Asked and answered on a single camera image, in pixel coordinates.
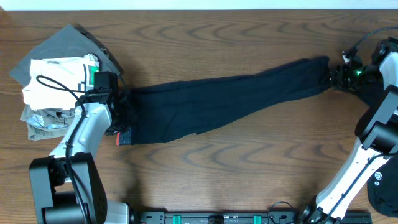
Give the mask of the black leggings with red waistband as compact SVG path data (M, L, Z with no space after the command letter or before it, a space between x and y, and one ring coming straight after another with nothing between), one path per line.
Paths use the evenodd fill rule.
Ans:
M167 143L205 133L251 113L328 88L329 58L301 59L255 75L178 81L131 89L134 123L116 144Z

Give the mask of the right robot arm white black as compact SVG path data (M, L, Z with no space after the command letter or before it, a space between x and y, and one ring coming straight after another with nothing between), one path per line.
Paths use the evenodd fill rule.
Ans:
M378 168L397 156L397 39L381 40L369 65L357 52L357 45L343 52L345 62L330 73L329 82L370 107L357 123L349 158L295 223L371 223L370 213L349 212L348 206Z

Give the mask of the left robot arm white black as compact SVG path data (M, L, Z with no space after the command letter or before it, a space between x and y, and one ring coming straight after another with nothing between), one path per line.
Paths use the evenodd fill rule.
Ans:
M108 200L95 165L104 134L122 120L117 91L90 90L60 144L29 166L38 223L129 223L126 203Z

